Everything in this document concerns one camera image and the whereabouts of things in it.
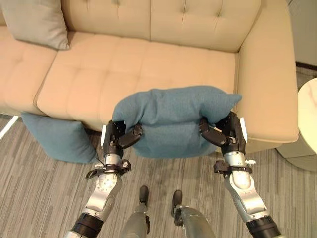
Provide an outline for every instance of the sofa armrest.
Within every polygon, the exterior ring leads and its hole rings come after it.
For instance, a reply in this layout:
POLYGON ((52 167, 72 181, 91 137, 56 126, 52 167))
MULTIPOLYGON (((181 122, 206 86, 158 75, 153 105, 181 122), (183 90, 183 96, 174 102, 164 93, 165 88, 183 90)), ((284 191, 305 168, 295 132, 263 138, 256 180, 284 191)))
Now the sofa armrest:
POLYGON ((296 67, 285 0, 262 0, 241 46, 237 115, 253 140, 287 143, 298 138, 296 67))

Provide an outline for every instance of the beige sofa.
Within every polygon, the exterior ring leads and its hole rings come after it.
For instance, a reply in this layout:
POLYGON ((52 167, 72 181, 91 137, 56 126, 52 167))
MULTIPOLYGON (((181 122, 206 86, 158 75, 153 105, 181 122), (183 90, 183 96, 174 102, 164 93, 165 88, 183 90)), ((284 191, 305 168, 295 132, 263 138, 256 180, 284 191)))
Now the beige sofa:
POLYGON ((14 40, 0 26, 0 113, 101 130, 125 96, 211 85, 243 96, 234 110, 246 120, 248 152, 296 141, 285 0, 62 0, 62 10, 68 51, 14 40))

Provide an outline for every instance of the sofa seat cushion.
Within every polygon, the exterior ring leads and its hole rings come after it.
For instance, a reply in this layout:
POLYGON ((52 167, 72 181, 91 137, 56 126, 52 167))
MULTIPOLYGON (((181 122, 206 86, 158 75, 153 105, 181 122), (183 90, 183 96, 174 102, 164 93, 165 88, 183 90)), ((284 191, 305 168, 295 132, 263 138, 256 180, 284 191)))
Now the sofa seat cushion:
POLYGON ((43 113, 36 106, 39 88, 57 51, 15 40, 0 26, 0 113, 43 113))
POLYGON ((101 130, 115 105, 136 92, 209 85, 234 93, 234 53, 80 32, 69 33, 69 41, 37 101, 54 118, 101 130))

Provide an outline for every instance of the sofa cushion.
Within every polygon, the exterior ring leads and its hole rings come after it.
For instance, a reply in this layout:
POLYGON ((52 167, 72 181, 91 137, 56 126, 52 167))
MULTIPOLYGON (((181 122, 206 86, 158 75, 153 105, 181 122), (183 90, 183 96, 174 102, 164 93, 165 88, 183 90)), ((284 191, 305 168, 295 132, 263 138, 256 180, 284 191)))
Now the sofa cushion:
POLYGON ((237 52, 261 0, 62 0, 70 31, 237 52))
POLYGON ((70 31, 150 39, 150 0, 61 0, 70 31))
POLYGON ((39 93, 47 115, 101 130, 115 105, 150 89, 207 85, 234 93, 236 54, 140 39, 69 33, 39 93))
POLYGON ((43 114, 36 97, 56 51, 15 40, 0 26, 0 113, 43 114))
POLYGON ((261 0, 151 0, 151 40, 237 52, 261 0))

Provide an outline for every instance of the wall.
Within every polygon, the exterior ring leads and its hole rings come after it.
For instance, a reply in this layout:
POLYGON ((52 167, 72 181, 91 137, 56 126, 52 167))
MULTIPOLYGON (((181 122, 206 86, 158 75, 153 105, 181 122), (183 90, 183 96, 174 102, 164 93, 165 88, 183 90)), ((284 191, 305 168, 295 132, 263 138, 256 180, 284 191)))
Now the wall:
POLYGON ((317 0, 287 0, 296 62, 317 65, 317 0))

